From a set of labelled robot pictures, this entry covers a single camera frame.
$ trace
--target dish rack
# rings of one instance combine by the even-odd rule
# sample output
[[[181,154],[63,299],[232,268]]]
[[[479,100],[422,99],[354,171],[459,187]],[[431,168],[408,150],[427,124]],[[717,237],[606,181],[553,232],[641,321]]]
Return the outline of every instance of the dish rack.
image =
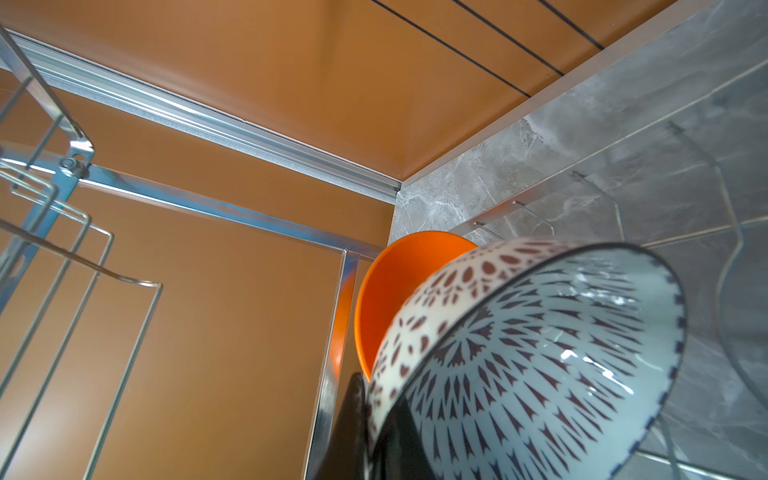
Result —
[[[450,230],[478,244],[556,233],[616,238],[656,251],[677,270],[689,304],[687,350],[661,421],[635,455],[671,465],[675,480],[768,475],[756,461],[768,458],[768,356],[759,340],[768,306],[764,278],[751,273],[768,267],[766,112],[768,60]],[[715,369],[723,378],[707,372]],[[697,389],[707,375],[713,388]],[[733,399],[718,398],[726,392]],[[718,430],[733,406],[748,412],[741,424],[754,425],[751,442]],[[712,431],[703,432],[708,422]],[[687,461],[692,449],[709,465]],[[647,465],[631,462],[617,478],[669,475]]]
[[[313,424],[310,430],[310,440],[307,446],[304,465],[305,477],[313,478],[314,472],[319,467],[319,462],[325,454],[333,425],[336,396],[339,388],[340,363],[343,355],[348,318],[352,310],[353,290],[359,261],[361,259],[373,260],[382,249],[348,237],[299,225],[92,164],[94,146],[88,139],[88,136],[74,121],[53,90],[46,84],[40,73],[25,57],[22,50],[19,49],[2,26],[0,26],[0,60],[5,63],[5,66],[19,81],[18,88],[6,104],[0,107],[0,123],[6,119],[9,111],[14,108],[18,100],[25,93],[29,93],[52,119],[48,130],[34,148],[10,142],[0,142],[0,177],[9,183],[11,192],[15,196],[22,198],[29,208],[26,219],[19,226],[0,218],[0,230],[12,235],[11,241],[0,256],[0,314],[2,314],[8,301],[12,298],[16,286],[25,275],[39,249],[48,250],[62,257],[61,267],[48,287],[44,299],[21,341],[21,345],[18,347],[8,370],[2,377],[0,397],[2,397],[5,387],[10,383],[15,373],[16,367],[24,357],[27,346],[51,305],[51,301],[54,299],[70,265],[76,263],[93,271],[91,281],[83,292],[54,360],[48,367],[48,373],[40,385],[34,401],[29,406],[28,413],[13,440],[12,447],[4,458],[0,458],[0,480],[5,477],[14,459],[15,453],[27,432],[27,428],[35,415],[35,411],[45,394],[48,384],[56,372],[59,360],[67,349],[69,340],[74,333],[96,282],[101,276],[107,276],[123,283],[154,289],[154,295],[147,307],[147,314],[139,328],[133,349],[127,359],[117,392],[109,407],[101,431],[95,439],[93,452],[83,475],[84,480],[92,478],[101,450],[104,447],[104,441],[110,431],[112,420],[120,404],[123,392],[128,385],[134,361],[139,353],[142,340],[163,291],[162,283],[137,280],[129,276],[120,275],[104,267],[115,242],[115,236],[113,233],[94,224],[87,213],[67,203],[77,186],[93,187],[107,191],[110,194],[131,198],[132,200],[150,202],[155,205],[182,210],[192,214],[241,223],[260,230],[319,245],[339,253],[340,267],[339,282],[336,288],[336,302],[326,341]],[[68,139],[68,152],[63,156],[52,154],[45,150],[56,131],[63,131]],[[46,240],[46,236],[60,217],[80,225],[78,234],[69,248],[60,247]],[[83,243],[86,234],[90,231],[105,236],[104,249],[97,261],[78,255],[78,248]]]

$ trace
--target chrome frame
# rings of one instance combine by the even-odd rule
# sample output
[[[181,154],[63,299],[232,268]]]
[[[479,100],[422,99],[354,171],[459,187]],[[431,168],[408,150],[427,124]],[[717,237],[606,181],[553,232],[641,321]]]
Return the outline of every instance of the chrome frame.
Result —
[[[108,69],[91,64],[83,59],[75,58],[72,55],[69,55],[68,58],[68,54],[58,51],[57,49],[18,34],[13,35],[17,39],[20,38],[22,40],[25,51],[31,52],[31,54],[35,56],[36,62],[39,64],[50,65],[57,61],[66,64],[67,61],[69,61],[70,67],[73,67],[74,65],[74,70],[69,71],[69,74],[71,74],[69,77],[67,75],[62,75],[61,70],[58,70],[60,75],[58,77],[59,80],[70,81],[73,84],[78,84],[78,82],[80,82],[79,85],[81,87],[83,84],[87,84],[87,82],[83,82],[84,77],[82,76],[87,77],[88,75],[90,75],[92,81],[98,80],[97,77],[103,75],[107,78],[106,81],[113,82],[113,86],[115,81],[118,83],[121,81],[120,78],[115,78],[115,76],[120,75],[117,72],[109,71]],[[111,194],[156,204],[166,208],[181,210],[187,213],[241,223],[249,227],[326,247],[340,253],[341,267],[339,285],[336,291],[334,312],[329,325],[326,355],[323,357],[323,367],[320,370],[312,428],[304,463],[305,478],[310,480],[311,478],[314,478],[319,462],[327,450],[331,428],[333,426],[333,416],[339,388],[339,374],[341,370],[344,344],[346,341],[349,315],[352,311],[352,301],[359,261],[360,259],[375,259],[376,256],[381,253],[382,248],[366,242],[289,222],[277,217],[271,217],[236,205],[227,204],[201,195],[191,194],[183,190],[93,165],[91,164],[91,159],[94,154],[94,149],[93,145],[88,140],[88,137],[71,118],[64,106],[61,105],[61,102],[45,83],[45,80],[43,80],[42,76],[35,70],[35,67],[33,67],[30,61],[25,57],[24,52],[14,43],[12,37],[8,32],[2,29],[1,26],[0,60],[5,63],[5,65],[0,64],[0,66],[4,66],[11,70],[20,82],[18,90],[14,92],[6,105],[0,109],[0,121],[5,118],[6,114],[12,109],[16,101],[26,91],[32,94],[35,100],[45,109],[53,120],[53,124],[48,129],[46,135],[34,149],[8,142],[0,144],[0,177],[12,182],[12,189],[15,194],[24,197],[34,204],[27,220],[20,227],[0,219],[0,230],[7,231],[14,236],[8,249],[6,249],[5,253],[0,257],[0,277],[2,277],[2,275],[8,276],[4,282],[0,282],[0,313],[2,313],[2,310],[18,285],[18,281],[23,276],[39,248],[51,251],[65,259],[59,274],[56,276],[55,281],[51,285],[51,289],[46,295],[46,301],[43,302],[43,305],[38,311],[38,315],[32,322],[28,335],[25,337],[25,340],[22,340],[22,347],[20,347],[19,352],[12,363],[12,367],[5,375],[2,387],[0,388],[0,395],[5,388],[5,385],[7,385],[10,380],[15,365],[18,364],[18,361],[23,356],[28,340],[34,334],[37,325],[45,314],[50,299],[55,294],[55,291],[61,282],[61,278],[69,265],[72,262],[79,263],[94,271],[91,282],[85,290],[78,309],[65,333],[64,339],[61,341],[56,356],[48,369],[48,374],[46,375],[41,388],[38,390],[35,401],[32,403],[24,422],[22,423],[22,427],[12,444],[11,451],[3,460],[2,465],[0,465],[0,480],[5,477],[5,473],[8,471],[8,467],[10,466],[16,449],[25,434],[29,422],[35,414],[42,396],[45,394],[45,390],[48,387],[51,377],[55,373],[61,355],[67,348],[69,339],[71,338],[84,306],[91,295],[96,280],[100,275],[103,275],[122,282],[154,288],[155,294],[147,310],[147,315],[141,324],[136,342],[131,350],[123,376],[118,385],[118,390],[115,393],[107,418],[105,419],[97,438],[91,459],[86,467],[84,480],[89,480],[91,478],[104,446],[104,441],[109,433],[118,404],[121,401],[123,391],[127,385],[134,361],[141,347],[144,335],[147,332],[157,301],[162,293],[162,283],[137,280],[122,276],[104,268],[104,262],[112,248],[112,243],[114,242],[114,235],[93,225],[91,223],[91,218],[88,215],[83,214],[66,204],[66,200],[77,185],[104,190]],[[55,68],[48,70],[45,68],[43,69],[48,75],[52,75],[53,71],[57,71]],[[157,98],[153,101],[159,101],[164,104],[164,108],[166,108],[166,110],[163,111],[163,114],[168,112],[168,105],[175,105],[179,109],[175,114],[179,114],[181,111],[186,111],[190,114],[189,117],[186,117],[186,120],[181,120],[180,117],[177,117],[175,118],[175,121],[182,123],[186,122],[186,125],[189,128],[199,129],[197,132],[198,136],[205,137],[200,134],[200,131],[208,131],[209,134],[213,136],[219,135],[220,138],[226,138],[227,141],[242,141],[244,143],[252,141],[254,144],[257,144],[258,142],[255,141],[254,138],[258,137],[258,135],[263,135],[266,140],[261,138],[259,141],[262,141],[262,144],[257,146],[251,145],[251,147],[256,150],[258,150],[258,148],[263,148],[262,152],[266,152],[266,154],[269,155],[283,155],[284,157],[304,156],[305,160],[309,158],[309,160],[307,160],[309,163],[311,163],[311,161],[318,161],[319,159],[319,161],[334,164],[333,168],[337,170],[346,169],[345,175],[358,177],[357,180],[351,181],[356,181],[358,184],[363,185],[360,187],[363,190],[368,189],[367,191],[360,191],[360,193],[368,194],[371,197],[381,197],[392,203],[394,195],[399,189],[399,182],[396,180],[381,175],[378,177],[376,175],[370,176],[370,172],[364,167],[356,166],[355,164],[351,164],[351,162],[318,151],[307,145],[299,144],[290,139],[281,140],[280,138],[277,138],[279,136],[273,132],[259,131],[259,128],[256,126],[242,122],[239,119],[229,118],[225,114],[221,114],[217,111],[212,111],[210,109],[205,110],[206,107],[202,105],[194,104],[191,107],[190,103],[188,103],[191,101],[174,96],[170,92],[159,91],[159,89],[152,90],[154,87],[143,83],[132,84],[130,82],[124,82],[122,86],[125,87],[123,90],[125,97],[121,98],[120,101],[123,101],[125,104],[133,105],[133,107],[136,108],[144,108],[147,111],[152,111],[153,114],[159,114],[158,110],[155,109],[158,104],[152,104],[148,100],[148,98],[155,96]],[[93,88],[94,91],[98,89],[98,83],[92,84],[91,88]],[[59,157],[45,151],[45,146],[56,129],[63,130],[70,140],[69,151],[64,157]],[[233,138],[233,132],[235,131],[237,131],[237,135],[240,135],[241,138]],[[285,151],[293,149],[293,153],[289,152],[286,154],[285,151],[278,151],[280,148],[283,148]],[[265,160],[274,161],[274,159],[270,158],[265,158]],[[33,172],[50,174],[51,179],[44,180],[39,176],[36,176]],[[51,226],[60,215],[75,220],[82,225],[80,233],[70,250],[54,245],[45,239]],[[77,255],[77,248],[88,230],[95,230],[108,237],[107,244],[99,263],[93,263],[90,260]]]

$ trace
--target cabinet ceiling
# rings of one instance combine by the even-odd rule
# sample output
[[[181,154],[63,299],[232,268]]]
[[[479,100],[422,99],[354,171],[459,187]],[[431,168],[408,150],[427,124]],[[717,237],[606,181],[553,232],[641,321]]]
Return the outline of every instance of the cabinet ceiling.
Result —
[[[403,180],[673,0],[4,0],[7,28]]]

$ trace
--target bowl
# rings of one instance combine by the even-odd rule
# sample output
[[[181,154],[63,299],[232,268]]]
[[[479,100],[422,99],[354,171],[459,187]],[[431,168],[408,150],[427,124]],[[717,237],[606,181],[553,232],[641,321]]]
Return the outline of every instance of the bowl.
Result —
[[[384,334],[413,290],[446,263],[475,248],[453,233],[418,232],[392,243],[373,261],[355,308],[355,346],[366,380]]]
[[[627,243],[466,253],[385,335],[366,400],[374,465],[408,432],[435,478],[610,478],[667,398],[685,316],[671,268]]]

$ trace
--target marble surface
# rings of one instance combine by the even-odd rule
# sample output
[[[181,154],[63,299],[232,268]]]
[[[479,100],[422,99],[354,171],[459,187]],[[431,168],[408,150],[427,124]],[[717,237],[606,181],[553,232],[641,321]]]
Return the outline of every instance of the marble surface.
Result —
[[[391,241],[450,230],[550,174],[668,114],[768,58],[768,2],[723,0],[401,192]],[[768,216],[768,85],[698,111],[686,134],[719,162],[737,216]],[[664,125],[611,149],[620,161],[588,177],[617,199],[627,239],[646,243],[728,224],[707,160]],[[616,240],[613,204],[574,184],[528,205],[558,235]],[[503,237],[549,235],[519,210],[488,224]],[[476,230],[478,244],[494,237]],[[724,319],[744,369],[768,392],[768,222],[745,229],[743,254],[723,295]],[[682,279],[689,336],[664,409],[681,460],[749,480],[768,478],[768,412],[727,362],[714,323],[717,277],[731,231],[656,247]],[[666,455],[658,426],[642,448]],[[672,479],[667,465],[634,456],[619,480]],[[683,479],[700,475],[684,473]]]
[[[427,176],[389,241],[450,230],[768,58],[768,2],[720,0]]]

